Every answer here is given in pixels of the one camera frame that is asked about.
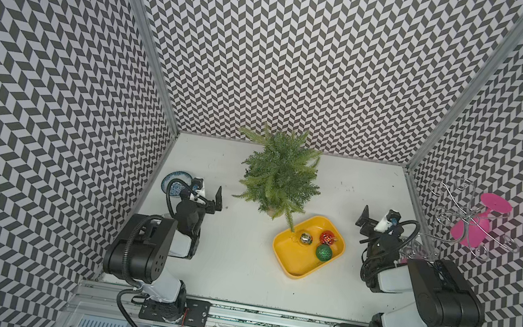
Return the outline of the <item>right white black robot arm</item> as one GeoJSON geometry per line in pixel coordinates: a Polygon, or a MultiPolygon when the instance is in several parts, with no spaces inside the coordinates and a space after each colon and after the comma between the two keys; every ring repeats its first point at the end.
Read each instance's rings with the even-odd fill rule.
{"type": "Polygon", "coordinates": [[[381,220],[371,218],[365,207],[356,221],[366,245],[359,277],[374,294],[411,294],[409,305],[376,313],[367,325],[338,327],[479,327],[484,323],[484,304],[452,261],[402,259],[405,246],[413,243],[421,226],[403,220],[395,210],[381,220]]]}

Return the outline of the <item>green glitter ball ornament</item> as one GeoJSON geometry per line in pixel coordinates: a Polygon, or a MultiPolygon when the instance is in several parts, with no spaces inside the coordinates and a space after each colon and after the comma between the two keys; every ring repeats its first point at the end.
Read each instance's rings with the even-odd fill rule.
{"type": "Polygon", "coordinates": [[[333,257],[333,250],[329,245],[326,245],[324,243],[319,244],[317,246],[317,249],[315,251],[315,256],[320,260],[321,262],[328,262],[333,257]]]}

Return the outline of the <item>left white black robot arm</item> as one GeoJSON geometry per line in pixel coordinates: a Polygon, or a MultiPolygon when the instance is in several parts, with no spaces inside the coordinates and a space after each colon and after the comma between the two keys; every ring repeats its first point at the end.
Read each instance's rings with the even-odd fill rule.
{"type": "Polygon", "coordinates": [[[167,177],[164,192],[168,213],[133,215],[105,252],[102,268],[144,297],[140,319],[205,327],[211,303],[189,299],[186,284],[166,263],[195,256],[204,218],[222,210],[223,191],[208,199],[202,179],[167,177]]]}

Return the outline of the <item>small green christmas tree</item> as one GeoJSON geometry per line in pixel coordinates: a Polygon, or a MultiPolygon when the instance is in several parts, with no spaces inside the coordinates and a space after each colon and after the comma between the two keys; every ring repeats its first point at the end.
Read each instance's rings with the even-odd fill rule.
{"type": "Polygon", "coordinates": [[[294,231],[294,215],[305,213],[306,203],[320,194],[315,180],[321,152],[307,146],[307,131],[275,132],[266,125],[261,132],[244,127],[239,132],[262,148],[242,162],[244,190],[236,198],[255,203],[274,220],[284,218],[294,231]]]}

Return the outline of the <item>gold ball ornament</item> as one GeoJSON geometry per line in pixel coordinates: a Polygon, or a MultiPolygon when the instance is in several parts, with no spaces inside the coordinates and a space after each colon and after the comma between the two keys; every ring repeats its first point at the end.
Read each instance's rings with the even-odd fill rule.
{"type": "Polygon", "coordinates": [[[302,232],[300,234],[300,237],[299,237],[299,242],[302,244],[302,245],[311,245],[312,242],[313,242],[313,237],[306,231],[302,232]]]}

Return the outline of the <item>red ball ornament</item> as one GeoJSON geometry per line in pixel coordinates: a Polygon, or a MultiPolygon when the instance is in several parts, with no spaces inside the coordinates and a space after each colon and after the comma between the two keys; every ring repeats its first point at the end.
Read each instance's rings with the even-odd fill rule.
{"type": "Polygon", "coordinates": [[[337,238],[332,231],[326,230],[326,231],[323,231],[322,234],[320,234],[319,241],[324,245],[330,246],[330,245],[333,245],[337,241],[337,238]]]}

